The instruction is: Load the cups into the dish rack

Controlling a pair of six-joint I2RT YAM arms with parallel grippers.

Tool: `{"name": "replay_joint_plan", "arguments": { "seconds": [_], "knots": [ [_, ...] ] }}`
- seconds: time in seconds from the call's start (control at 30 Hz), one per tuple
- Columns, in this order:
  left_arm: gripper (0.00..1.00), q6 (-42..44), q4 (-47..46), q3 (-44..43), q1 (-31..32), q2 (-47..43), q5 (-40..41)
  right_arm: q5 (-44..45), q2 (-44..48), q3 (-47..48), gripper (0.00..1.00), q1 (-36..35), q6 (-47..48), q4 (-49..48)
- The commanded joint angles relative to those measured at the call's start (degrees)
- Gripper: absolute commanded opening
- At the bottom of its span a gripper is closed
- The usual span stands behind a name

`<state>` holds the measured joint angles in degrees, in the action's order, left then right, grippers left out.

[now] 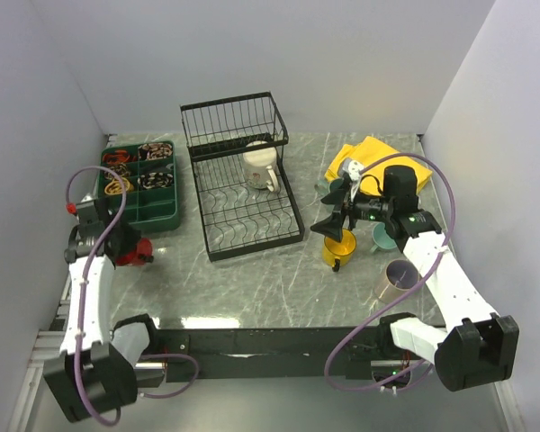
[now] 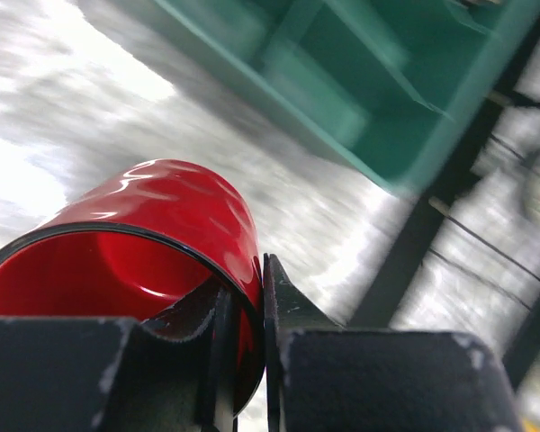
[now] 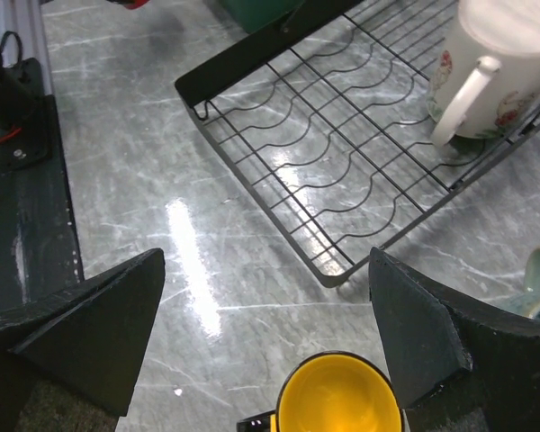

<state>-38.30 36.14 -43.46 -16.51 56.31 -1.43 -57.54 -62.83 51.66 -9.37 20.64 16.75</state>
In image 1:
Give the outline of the red mug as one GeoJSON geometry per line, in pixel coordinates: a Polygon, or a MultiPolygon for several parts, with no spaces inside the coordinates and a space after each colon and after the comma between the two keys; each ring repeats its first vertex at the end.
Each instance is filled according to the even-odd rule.
{"type": "Polygon", "coordinates": [[[148,238],[141,238],[136,247],[116,260],[117,266],[144,266],[154,261],[152,243],[148,238]]]}

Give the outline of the blue-green speckled ceramic mug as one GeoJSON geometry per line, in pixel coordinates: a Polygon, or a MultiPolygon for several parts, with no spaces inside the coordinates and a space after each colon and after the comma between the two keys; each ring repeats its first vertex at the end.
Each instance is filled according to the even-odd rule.
{"type": "Polygon", "coordinates": [[[318,194],[318,196],[325,196],[329,193],[329,181],[326,179],[320,179],[315,185],[314,185],[315,192],[318,194]]]}

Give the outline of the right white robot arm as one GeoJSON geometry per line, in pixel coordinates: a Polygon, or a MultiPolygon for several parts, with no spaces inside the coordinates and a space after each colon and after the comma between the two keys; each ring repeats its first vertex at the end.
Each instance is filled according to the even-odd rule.
{"type": "Polygon", "coordinates": [[[441,383],[451,392],[510,378],[518,348],[519,328],[510,316],[499,315],[461,268],[448,246],[449,237],[431,212],[419,207],[413,168],[385,168],[377,195],[363,193],[366,168],[346,159],[339,174],[342,185],[323,198],[331,215],[311,230],[341,241],[344,229],[357,221],[383,223],[398,250],[412,263],[443,316],[436,328],[411,313],[381,318],[375,346],[387,358],[409,351],[431,363],[441,383]]]}

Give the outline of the white floral mug green inside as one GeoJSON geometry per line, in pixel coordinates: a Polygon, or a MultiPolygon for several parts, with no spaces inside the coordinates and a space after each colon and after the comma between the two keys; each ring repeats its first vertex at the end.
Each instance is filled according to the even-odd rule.
{"type": "Polygon", "coordinates": [[[278,153],[274,147],[262,148],[266,141],[257,140],[247,144],[242,156],[242,167],[246,182],[257,190],[277,194],[281,186],[278,180],[278,153]]]}

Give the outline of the yellow mug black handle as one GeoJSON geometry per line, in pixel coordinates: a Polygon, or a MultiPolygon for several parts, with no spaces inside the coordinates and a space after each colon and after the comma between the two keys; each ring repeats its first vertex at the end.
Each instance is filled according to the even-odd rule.
{"type": "Polygon", "coordinates": [[[342,229],[340,242],[336,242],[332,238],[324,238],[322,258],[331,267],[331,270],[336,273],[350,261],[356,251],[356,246],[356,236],[350,230],[342,229]]]}

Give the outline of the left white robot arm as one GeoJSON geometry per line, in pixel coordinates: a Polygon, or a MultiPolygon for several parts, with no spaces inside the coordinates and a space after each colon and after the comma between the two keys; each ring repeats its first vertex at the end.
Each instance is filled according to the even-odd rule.
{"type": "Polygon", "coordinates": [[[135,365],[161,353],[162,340],[148,314],[110,324],[110,290],[119,266],[154,260],[149,239],[140,235],[104,198],[86,195],[68,207],[77,223],[64,257],[71,296],[67,329],[58,356],[44,364],[44,379],[67,420],[94,412],[120,411],[138,398],[135,365]]]}

